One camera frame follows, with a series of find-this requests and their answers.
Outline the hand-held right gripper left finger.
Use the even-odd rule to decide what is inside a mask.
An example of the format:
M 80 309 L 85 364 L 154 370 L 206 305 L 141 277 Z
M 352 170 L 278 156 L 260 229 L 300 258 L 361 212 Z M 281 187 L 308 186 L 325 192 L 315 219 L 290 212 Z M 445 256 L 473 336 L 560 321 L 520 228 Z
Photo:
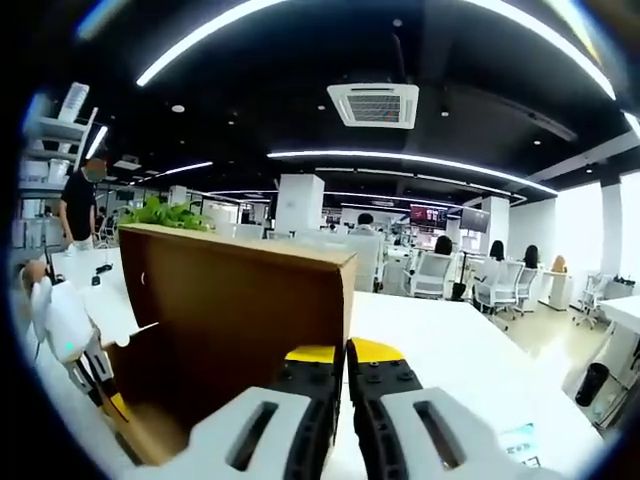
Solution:
M 186 448 L 126 479 L 319 479 L 332 449 L 342 361 L 332 346 L 289 352 L 275 381 L 250 387 L 192 430 Z

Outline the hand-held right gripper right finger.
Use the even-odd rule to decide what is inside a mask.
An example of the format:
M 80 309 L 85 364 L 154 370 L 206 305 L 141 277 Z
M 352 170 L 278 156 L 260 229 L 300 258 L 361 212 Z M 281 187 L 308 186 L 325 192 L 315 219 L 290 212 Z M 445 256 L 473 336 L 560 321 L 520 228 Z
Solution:
M 438 387 L 425 388 L 395 348 L 347 341 L 354 430 L 370 479 L 560 479 L 516 461 L 492 429 Z

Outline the person's left hand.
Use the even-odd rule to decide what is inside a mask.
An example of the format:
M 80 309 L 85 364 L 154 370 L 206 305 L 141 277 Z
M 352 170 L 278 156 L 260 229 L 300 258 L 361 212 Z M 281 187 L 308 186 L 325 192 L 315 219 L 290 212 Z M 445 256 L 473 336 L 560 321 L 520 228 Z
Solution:
M 42 260 L 27 261 L 20 270 L 19 281 L 28 299 L 31 298 L 35 287 L 50 288 L 52 283 L 48 264 Z

